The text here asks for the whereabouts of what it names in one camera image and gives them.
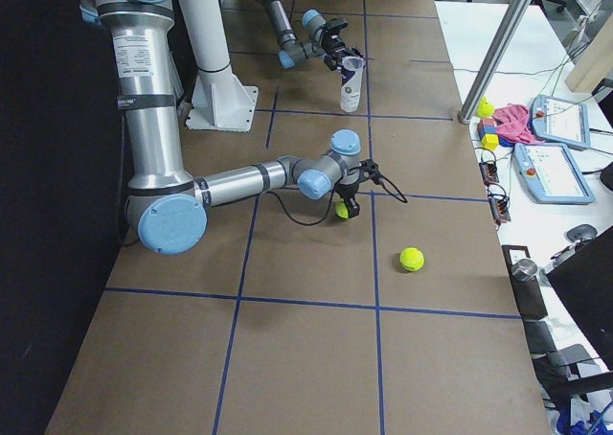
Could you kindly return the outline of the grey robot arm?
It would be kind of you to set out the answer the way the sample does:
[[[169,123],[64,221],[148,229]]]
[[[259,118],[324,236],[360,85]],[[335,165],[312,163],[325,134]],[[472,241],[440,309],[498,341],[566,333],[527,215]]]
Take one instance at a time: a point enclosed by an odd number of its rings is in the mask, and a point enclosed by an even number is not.
[[[292,68],[302,61],[321,57],[331,71],[339,71],[344,77],[364,65],[363,54],[349,47],[341,32],[349,26],[345,18],[326,20],[317,10],[303,14],[302,25],[309,41],[304,42],[295,34],[286,13],[283,0],[259,0],[263,5],[277,38],[279,61],[284,69]]]
[[[337,213],[359,213],[355,194],[365,164],[358,135],[335,132],[318,159],[287,155],[204,177],[184,168],[168,33],[174,10],[183,13],[197,67],[192,129],[245,132],[252,125],[258,89],[232,70],[218,0],[80,0],[84,20],[112,36],[120,93],[135,173],[128,184],[125,218],[140,242],[166,255],[195,246],[211,207],[295,185],[307,198],[339,196]]]

